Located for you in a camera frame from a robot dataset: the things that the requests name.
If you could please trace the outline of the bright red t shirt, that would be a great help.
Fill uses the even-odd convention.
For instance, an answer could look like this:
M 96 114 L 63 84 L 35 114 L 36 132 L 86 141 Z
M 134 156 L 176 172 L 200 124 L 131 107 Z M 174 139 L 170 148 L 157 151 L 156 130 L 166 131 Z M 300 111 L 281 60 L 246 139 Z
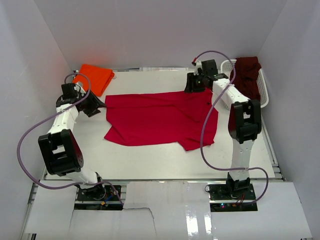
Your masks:
M 183 91 L 108 95 L 105 139 L 123 146 L 179 143 L 185 151 L 210 146 L 219 113 L 212 108 L 213 93 Z

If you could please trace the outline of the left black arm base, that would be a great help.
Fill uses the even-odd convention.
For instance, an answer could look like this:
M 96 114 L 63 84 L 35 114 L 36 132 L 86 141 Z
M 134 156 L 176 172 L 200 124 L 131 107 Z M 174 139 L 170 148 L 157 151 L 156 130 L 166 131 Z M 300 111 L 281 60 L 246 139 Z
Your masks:
M 92 211 L 121 211 L 123 209 L 121 200 L 124 186 L 116 184 L 112 188 L 109 184 L 104 185 L 104 190 L 94 190 L 84 192 L 82 189 L 77 190 L 74 210 L 92 210 Z

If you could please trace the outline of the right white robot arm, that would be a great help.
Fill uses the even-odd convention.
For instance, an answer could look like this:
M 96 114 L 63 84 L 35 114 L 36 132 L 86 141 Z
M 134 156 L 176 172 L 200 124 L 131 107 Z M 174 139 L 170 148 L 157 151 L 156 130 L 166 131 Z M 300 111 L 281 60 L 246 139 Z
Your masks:
M 184 91 L 200 93 L 212 90 L 229 108 L 228 132 L 233 151 L 225 192 L 236 200 L 250 187 L 251 151 L 262 130 L 261 104 L 259 100 L 243 95 L 225 74 L 218 73 L 215 60 L 194 60 L 192 65 L 195 69 L 187 74 Z

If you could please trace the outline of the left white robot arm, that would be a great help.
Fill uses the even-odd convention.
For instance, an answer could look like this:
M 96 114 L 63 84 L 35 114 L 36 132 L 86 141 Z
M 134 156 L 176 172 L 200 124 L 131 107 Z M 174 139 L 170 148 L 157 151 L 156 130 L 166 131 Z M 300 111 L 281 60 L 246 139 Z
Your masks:
M 56 101 L 56 111 L 61 114 L 54 119 L 47 134 L 38 138 L 39 148 L 50 175 L 67 177 L 77 182 L 85 194 L 99 200 L 105 196 L 106 187 L 97 172 L 84 166 L 82 151 L 73 134 L 73 128 L 80 112 L 89 118 L 100 113 L 106 104 L 92 91 L 87 93 L 80 85 L 65 83 L 62 95 Z

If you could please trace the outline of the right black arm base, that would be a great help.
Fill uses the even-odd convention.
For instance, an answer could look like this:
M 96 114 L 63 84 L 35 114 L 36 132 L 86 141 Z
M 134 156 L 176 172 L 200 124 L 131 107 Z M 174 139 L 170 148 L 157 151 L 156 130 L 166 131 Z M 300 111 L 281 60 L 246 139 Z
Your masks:
M 226 184 L 207 184 L 204 191 L 209 194 L 212 213 L 257 212 L 256 194 L 251 183 L 249 188 L 231 194 Z

